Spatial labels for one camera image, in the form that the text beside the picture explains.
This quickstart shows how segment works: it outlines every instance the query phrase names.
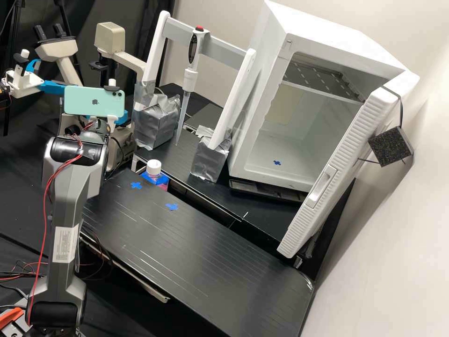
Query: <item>bottle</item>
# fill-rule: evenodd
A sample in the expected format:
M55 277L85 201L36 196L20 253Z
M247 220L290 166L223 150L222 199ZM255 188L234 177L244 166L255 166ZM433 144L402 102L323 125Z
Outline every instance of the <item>bottle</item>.
M141 176L164 191L167 191L170 179L160 172L161 168L162 164L160 161L151 159L147 162L146 171Z

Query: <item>fridge door handle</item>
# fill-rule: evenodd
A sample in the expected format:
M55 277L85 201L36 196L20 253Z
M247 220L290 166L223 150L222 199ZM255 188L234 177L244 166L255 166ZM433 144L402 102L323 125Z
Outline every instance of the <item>fridge door handle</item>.
M333 176L337 173L337 169L332 167L331 165L327 165L326 168L319 175L315 185L312 190L309 192L308 197L306 198L305 204L310 208L315 208L319 198L326 190L327 186L331 182Z

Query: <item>black foam block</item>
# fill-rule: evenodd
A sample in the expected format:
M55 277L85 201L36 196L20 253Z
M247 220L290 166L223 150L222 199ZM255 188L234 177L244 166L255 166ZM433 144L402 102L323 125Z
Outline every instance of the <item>black foam block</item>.
M380 166L386 166L413 154L413 148L399 126L368 140Z

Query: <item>label sticker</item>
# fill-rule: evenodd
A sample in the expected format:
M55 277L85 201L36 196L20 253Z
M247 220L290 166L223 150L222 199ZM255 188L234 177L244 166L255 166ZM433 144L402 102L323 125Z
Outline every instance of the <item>label sticker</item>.
M75 227L56 227L53 246L53 262L70 263L75 259L78 243L78 225Z

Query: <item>gray robot arm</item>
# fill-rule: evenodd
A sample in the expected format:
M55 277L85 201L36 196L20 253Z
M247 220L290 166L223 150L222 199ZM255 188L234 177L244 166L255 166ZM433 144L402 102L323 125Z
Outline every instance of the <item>gray robot arm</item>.
M86 200L98 195L105 172L108 147L99 134L80 135L85 154L62 170L51 191L53 200L48 275L38 280L34 299L28 301L33 329L30 336L77 336L82 322L86 284L74 275L75 250ZM76 140L51 138L43 163L43 182L66 160L79 154Z

